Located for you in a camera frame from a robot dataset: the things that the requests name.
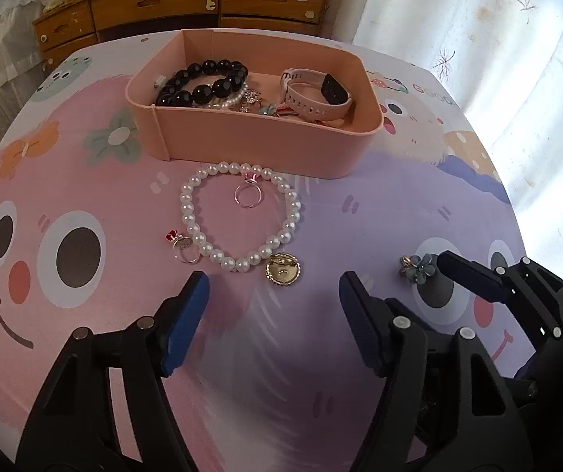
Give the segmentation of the blue flower hair clip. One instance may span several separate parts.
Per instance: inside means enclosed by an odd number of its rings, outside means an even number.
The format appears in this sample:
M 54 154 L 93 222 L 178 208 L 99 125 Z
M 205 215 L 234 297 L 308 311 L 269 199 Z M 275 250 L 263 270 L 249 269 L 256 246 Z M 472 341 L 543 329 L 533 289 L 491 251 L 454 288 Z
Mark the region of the blue flower hair clip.
M 400 266 L 400 276 L 417 286 L 425 284 L 438 271 L 435 254 L 403 256 L 400 258 Z

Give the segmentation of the white pearl bracelet gold charm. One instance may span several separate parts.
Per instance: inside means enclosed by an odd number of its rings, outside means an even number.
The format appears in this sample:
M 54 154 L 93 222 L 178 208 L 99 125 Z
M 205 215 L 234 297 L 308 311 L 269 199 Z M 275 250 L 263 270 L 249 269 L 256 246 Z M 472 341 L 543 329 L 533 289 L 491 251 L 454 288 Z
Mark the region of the white pearl bracelet gold charm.
M 287 176 L 257 164 L 211 163 L 185 180 L 179 202 L 182 227 L 165 239 L 180 262 L 207 259 L 235 274 L 261 266 L 277 287 L 301 277 L 301 262 L 284 249 L 303 216 Z

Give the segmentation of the pink smart watch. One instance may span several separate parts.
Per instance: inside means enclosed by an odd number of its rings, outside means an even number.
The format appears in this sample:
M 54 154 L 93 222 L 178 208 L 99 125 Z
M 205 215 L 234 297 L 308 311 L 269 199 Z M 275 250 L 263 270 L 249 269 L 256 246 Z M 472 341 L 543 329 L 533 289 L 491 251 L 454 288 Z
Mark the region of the pink smart watch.
M 281 74 L 280 101 L 312 122 L 343 120 L 354 103 L 351 93 L 334 76 L 309 68 L 290 68 Z

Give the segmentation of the cartoon printed tablecloth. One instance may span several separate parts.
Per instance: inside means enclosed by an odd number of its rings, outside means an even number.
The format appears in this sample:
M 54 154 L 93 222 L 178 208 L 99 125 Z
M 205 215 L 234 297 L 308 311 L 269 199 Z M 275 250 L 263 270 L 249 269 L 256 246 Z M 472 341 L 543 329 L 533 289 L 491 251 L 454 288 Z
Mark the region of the cartoon printed tablecloth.
M 0 449 L 16 455 L 71 332 L 121 330 L 194 271 L 210 281 L 196 335 L 164 382 L 202 471 L 345 471 L 382 391 L 338 298 L 355 272 L 435 328 L 473 329 L 499 372 L 531 355 L 504 307 L 402 257 L 486 266 L 523 253 L 494 164 L 449 92 L 416 65 L 355 50 L 383 120 L 350 174 L 291 175 L 228 151 L 205 163 L 142 149 L 127 83 L 156 34 L 71 54 L 0 144 Z

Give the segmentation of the pink plastic tray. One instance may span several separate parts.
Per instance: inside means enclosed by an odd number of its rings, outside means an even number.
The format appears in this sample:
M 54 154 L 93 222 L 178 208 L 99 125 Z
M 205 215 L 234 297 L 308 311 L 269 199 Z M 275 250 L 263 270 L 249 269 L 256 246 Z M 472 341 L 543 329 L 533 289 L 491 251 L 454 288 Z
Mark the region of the pink plastic tray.
M 242 87 L 223 99 L 188 107 L 157 101 L 168 79 L 193 63 L 238 61 Z M 327 72 L 353 99 L 343 120 L 305 120 L 280 101 L 290 68 Z M 164 75 L 162 87 L 154 87 Z M 325 179 L 353 171 L 383 123 L 365 65 L 334 43 L 242 29 L 182 30 L 127 83 L 126 98 L 142 147 L 160 160 L 258 164 Z

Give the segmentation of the white floral curtain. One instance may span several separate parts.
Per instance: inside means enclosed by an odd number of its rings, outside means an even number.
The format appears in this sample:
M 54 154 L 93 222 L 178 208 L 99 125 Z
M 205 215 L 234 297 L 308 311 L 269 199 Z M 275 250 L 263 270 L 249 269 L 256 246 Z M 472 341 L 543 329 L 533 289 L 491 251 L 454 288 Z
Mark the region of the white floral curtain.
M 563 278 L 563 0 L 329 0 L 324 30 L 435 75 L 491 154 L 527 254 Z

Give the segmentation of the small white tag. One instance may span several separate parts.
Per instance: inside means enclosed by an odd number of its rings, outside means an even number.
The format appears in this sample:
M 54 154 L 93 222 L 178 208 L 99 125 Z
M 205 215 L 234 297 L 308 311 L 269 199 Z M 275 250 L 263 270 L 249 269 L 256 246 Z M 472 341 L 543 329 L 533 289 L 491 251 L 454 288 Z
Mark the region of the small white tag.
M 166 77 L 164 75 L 160 75 L 157 79 L 154 80 L 153 86 L 154 87 L 162 87 L 166 82 Z

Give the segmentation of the wooden desk with drawers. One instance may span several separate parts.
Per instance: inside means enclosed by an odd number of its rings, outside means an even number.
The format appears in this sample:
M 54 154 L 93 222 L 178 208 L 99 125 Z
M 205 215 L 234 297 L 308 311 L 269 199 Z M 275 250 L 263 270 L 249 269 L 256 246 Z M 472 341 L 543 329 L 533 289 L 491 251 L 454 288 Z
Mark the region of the wooden desk with drawers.
M 73 52 L 124 37 L 196 28 L 322 32 L 328 0 L 67 0 L 33 22 L 47 74 Z

